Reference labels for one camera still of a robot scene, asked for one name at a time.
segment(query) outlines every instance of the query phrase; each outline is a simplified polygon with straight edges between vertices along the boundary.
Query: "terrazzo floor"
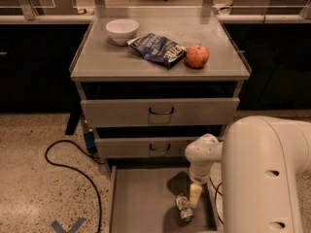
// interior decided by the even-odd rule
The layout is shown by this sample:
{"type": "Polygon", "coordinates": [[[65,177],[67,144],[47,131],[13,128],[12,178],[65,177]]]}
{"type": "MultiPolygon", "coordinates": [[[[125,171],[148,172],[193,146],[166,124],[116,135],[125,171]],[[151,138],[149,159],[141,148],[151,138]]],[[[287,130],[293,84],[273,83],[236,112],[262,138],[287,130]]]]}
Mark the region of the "terrazzo floor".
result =
{"type": "MultiPolygon", "coordinates": [[[[238,112],[236,118],[249,115],[311,121],[310,111],[289,115],[238,112]]],[[[52,166],[45,159],[48,146],[59,140],[72,140],[86,149],[80,124],[74,135],[64,134],[68,118],[67,114],[0,115],[1,233],[97,232],[99,209],[92,185],[81,174],[52,166]]],[[[104,232],[110,185],[104,165],[95,163],[69,143],[55,145],[48,157],[53,162],[79,168],[93,179],[101,197],[101,232],[104,232]]],[[[211,175],[215,184],[221,181],[221,164],[213,166],[211,175]]],[[[303,229],[308,233],[311,232],[311,177],[298,177],[297,187],[303,229]]],[[[218,209],[222,216],[220,196],[218,209]]]]}

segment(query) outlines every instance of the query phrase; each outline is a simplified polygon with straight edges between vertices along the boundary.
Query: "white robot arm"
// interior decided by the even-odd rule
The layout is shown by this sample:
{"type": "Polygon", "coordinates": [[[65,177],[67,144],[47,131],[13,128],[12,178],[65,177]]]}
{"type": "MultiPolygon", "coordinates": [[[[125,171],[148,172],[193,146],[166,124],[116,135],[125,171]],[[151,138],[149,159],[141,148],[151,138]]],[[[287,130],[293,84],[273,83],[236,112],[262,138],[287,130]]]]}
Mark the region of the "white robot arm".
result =
{"type": "MultiPolygon", "coordinates": [[[[215,147],[208,143],[205,150],[200,149],[204,163],[211,146],[215,147]]],[[[189,158],[190,149],[186,157],[196,182],[195,165],[202,166],[202,161],[189,158]]],[[[311,173],[311,123],[245,117],[230,126],[219,151],[225,233],[303,232],[295,176],[311,173]]]]}
{"type": "Polygon", "coordinates": [[[194,183],[207,183],[213,163],[222,160],[222,151],[223,143],[211,134],[190,143],[185,150],[186,159],[190,162],[190,179],[194,183]]]}

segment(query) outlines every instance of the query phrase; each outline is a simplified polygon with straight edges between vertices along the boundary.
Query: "red apple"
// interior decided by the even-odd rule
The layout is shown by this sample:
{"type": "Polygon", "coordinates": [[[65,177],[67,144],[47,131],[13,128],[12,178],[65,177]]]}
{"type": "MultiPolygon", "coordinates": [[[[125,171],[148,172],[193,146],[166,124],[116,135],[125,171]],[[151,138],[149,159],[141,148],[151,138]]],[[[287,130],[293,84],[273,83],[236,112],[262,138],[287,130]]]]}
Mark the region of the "red apple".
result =
{"type": "Polygon", "coordinates": [[[192,68],[202,68],[210,57],[210,51],[201,44],[191,45],[187,49],[186,60],[192,68]]]}

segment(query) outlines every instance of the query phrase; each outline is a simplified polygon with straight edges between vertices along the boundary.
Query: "drawer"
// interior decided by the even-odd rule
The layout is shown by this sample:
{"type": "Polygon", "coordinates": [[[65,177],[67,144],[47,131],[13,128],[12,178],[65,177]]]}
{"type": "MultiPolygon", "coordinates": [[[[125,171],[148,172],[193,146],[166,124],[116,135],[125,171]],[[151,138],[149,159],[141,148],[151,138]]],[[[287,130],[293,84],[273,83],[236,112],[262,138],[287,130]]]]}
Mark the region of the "drawer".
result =
{"type": "Polygon", "coordinates": [[[102,158],[175,157],[198,137],[221,131],[221,125],[97,128],[95,144],[102,158]]]}
{"type": "Polygon", "coordinates": [[[113,167],[105,233],[220,233],[212,186],[203,187],[191,222],[182,222],[175,205],[189,198],[188,168],[122,169],[113,167]]]}
{"type": "Polygon", "coordinates": [[[184,156],[186,146],[196,137],[96,139],[101,158],[184,156]]]}
{"type": "Polygon", "coordinates": [[[83,100],[90,127],[228,124],[238,98],[83,100]]]}

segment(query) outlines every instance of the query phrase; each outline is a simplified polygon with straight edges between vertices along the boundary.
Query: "bag of chips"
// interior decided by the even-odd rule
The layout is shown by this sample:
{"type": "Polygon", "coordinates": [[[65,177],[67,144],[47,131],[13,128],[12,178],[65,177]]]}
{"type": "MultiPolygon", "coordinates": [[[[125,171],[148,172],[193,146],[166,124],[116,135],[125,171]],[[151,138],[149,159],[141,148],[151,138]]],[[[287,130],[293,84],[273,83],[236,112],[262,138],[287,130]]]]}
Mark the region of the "bag of chips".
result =
{"type": "Polygon", "coordinates": [[[187,52],[187,49],[166,37],[150,33],[127,42],[144,59],[172,68],[187,52]]]}

